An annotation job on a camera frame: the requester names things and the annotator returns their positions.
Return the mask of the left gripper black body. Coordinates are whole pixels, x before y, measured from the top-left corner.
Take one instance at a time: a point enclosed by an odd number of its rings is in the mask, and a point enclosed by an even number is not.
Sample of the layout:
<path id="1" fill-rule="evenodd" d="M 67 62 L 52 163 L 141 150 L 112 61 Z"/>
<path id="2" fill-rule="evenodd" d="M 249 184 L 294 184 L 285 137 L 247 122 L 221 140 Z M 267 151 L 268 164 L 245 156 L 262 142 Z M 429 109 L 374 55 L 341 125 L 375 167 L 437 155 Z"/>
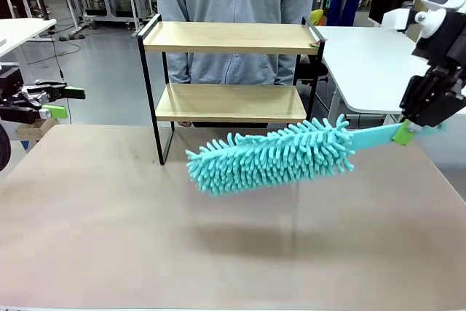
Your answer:
<path id="1" fill-rule="evenodd" d="M 0 119 L 8 122 L 35 122 L 47 118 L 47 81 L 26 84 L 18 66 L 0 68 Z"/>

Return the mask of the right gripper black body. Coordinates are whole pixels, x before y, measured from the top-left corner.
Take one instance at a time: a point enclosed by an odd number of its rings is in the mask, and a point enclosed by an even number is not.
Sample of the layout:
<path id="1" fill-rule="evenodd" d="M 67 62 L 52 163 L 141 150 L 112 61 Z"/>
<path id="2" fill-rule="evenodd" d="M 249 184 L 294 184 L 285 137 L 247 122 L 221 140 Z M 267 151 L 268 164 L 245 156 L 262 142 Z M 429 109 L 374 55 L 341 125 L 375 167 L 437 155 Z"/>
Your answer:
<path id="1" fill-rule="evenodd" d="M 429 68 L 410 78 L 400 102 L 404 118 L 435 127 L 466 107 L 466 14 L 452 10 L 420 12 L 423 29 L 412 55 Z"/>

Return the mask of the teal chenille duster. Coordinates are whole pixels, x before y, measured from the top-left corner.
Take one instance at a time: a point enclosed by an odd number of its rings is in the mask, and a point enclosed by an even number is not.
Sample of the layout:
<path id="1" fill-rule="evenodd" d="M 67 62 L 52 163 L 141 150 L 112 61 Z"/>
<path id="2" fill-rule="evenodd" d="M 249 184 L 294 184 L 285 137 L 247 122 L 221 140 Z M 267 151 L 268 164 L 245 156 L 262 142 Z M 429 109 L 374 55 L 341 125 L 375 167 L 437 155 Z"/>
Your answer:
<path id="1" fill-rule="evenodd" d="M 355 152 L 394 143 L 401 123 L 360 130 L 348 130 L 348 124 L 339 116 L 334 125 L 313 119 L 266 135 L 229 133 L 226 140 L 213 139 L 198 151 L 186 151 L 188 174 L 211 197 L 334 176 L 353 170 L 350 157 Z M 412 123 L 414 138 L 444 127 Z"/>

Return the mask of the cardboard box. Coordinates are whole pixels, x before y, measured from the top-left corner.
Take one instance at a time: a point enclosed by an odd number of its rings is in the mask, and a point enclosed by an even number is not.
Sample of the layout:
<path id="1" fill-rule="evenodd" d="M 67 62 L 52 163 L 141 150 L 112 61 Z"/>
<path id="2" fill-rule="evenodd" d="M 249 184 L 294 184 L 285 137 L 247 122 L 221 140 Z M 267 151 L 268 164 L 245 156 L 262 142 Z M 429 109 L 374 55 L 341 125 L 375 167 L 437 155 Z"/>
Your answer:
<path id="1" fill-rule="evenodd" d="M 16 133 L 21 141 L 39 141 L 58 124 L 54 118 L 37 119 L 33 124 L 20 124 Z"/>

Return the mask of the small white table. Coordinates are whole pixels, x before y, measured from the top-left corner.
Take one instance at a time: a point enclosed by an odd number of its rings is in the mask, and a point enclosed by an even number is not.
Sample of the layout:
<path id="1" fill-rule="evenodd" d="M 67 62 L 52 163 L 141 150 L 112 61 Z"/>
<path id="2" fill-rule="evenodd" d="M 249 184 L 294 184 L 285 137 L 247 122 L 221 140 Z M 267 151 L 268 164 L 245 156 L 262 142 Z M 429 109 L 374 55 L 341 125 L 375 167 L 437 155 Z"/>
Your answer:
<path id="1" fill-rule="evenodd" d="M 0 19 L 0 57 L 13 51 L 19 67 L 28 69 L 20 46 L 48 30 L 57 23 L 56 19 L 38 18 Z"/>

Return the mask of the large white curved table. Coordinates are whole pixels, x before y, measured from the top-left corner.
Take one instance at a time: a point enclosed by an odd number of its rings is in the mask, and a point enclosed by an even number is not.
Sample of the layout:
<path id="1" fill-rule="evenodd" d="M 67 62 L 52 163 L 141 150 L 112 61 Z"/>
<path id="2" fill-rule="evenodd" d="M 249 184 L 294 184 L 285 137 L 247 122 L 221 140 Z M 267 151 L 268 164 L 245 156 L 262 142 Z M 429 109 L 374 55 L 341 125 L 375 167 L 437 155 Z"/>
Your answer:
<path id="1" fill-rule="evenodd" d="M 409 79 L 423 75 L 427 62 L 411 53 L 415 43 L 387 28 L 319 26 L 323 60 L 336 85 L 328 121 L 340 101 L 359 114 L 399 114 Z"/>

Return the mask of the black office chair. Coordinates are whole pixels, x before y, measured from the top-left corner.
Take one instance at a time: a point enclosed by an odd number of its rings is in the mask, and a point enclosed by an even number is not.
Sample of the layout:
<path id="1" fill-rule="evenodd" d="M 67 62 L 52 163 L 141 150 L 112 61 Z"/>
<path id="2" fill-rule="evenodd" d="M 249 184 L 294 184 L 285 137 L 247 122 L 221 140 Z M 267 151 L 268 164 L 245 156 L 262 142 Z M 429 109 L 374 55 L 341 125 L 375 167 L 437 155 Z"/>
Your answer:
<path id="1" fill-rule="evenodd" d="M 314 81 L 328 82 L 328 68 L 317 56 L 300 55 L 293 79 L 307 85 Z"/>

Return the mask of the black frame wooden two-tier shelf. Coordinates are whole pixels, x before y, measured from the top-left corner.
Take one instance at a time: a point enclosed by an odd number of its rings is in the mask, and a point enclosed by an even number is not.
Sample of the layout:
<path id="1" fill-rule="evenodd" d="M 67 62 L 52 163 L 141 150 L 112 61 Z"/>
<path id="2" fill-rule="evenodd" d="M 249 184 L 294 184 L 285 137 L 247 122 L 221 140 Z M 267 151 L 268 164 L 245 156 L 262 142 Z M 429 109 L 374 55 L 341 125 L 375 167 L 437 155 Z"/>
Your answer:
<path id="1" fill-rule="evenodd" d="M 163 142 L 159 122 L 294 123 L 312 116 L 317 82 L 304 108 L 294 84 L 290 86 L 172 84 L 165 83 L 162 97 L 154 101 L 146 53 L 161 54 L 168 79 L 169 52 L 313 55 L 322 61 L 325 39 L 306 18 L 300 24 L 209 23 L 164 21 L 154 16 L 137 35 L 138 49 L 149 102 L 158 160 L 164 165 L 175 130 Z M 310 47 L 319 42 L 318 48 Z"/>

